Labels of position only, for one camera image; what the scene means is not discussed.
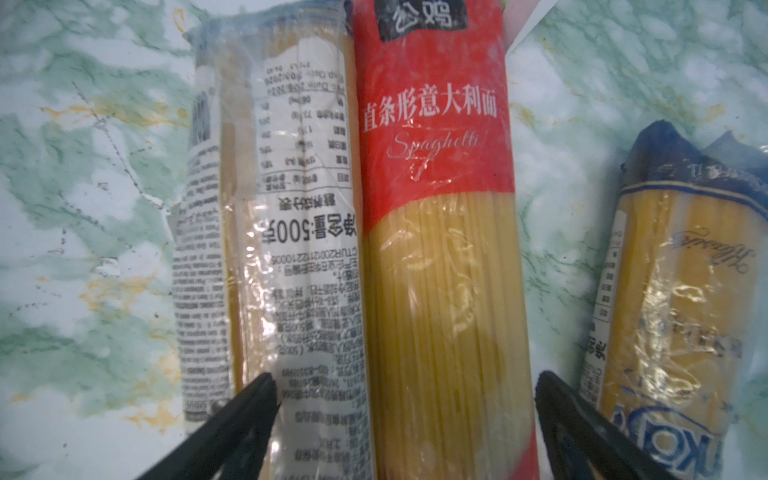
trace nutrition label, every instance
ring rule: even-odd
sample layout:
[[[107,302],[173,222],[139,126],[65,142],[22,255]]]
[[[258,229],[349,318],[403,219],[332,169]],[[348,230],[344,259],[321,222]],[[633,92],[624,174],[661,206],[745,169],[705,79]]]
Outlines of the nutrition label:
[[[176,226],[173,266],[188,432],[234,394],[219,205],[219,96],[212,67],[197,68],[195,87],[187,191]]]
[[[618,285],[621,251],[624,248],[624,232],[627,214],[618,210],[611,230],[611,241],[605,254],[603,273],[600,275],[598,295],[594,301],[592,331],[589,336],[584,372],[581,374],[581,397],[595,408],[598,407],[603,391],[605,365],[607,362],[608,339],[611,335],[616,286]]]
[[[302,38],[254,70],[274,478],[372,478],[345,62]]]

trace pasta package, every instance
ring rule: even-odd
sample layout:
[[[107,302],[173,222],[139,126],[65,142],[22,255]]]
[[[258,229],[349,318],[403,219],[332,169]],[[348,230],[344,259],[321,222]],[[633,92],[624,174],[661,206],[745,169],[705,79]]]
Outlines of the pasta package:
[[[498,0],[354,5],[380,478],[538,478]]]
[[[637,138],[595,300],[581,395],[678,478],[719,478],[768,233],[768,155]]]
[[[261,478],[375,476],[347,6],[214,20],[196,58],[174,302],[194,430],[262,372],[280,410]]]

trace green marble pattern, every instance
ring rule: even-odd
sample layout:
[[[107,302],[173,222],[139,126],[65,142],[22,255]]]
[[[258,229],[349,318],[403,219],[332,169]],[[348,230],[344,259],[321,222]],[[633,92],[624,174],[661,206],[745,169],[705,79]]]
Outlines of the green marble pattern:
[[[0,4],[0,478],[133,478],[183,438],[181,35],[277,2]],[[533,368],[575,383],[637,133],[666,118],[701,145],[768,144],[768,3],[560,0],[508,71]],[[727,468],[768,478],[764,347],[747,370]]]

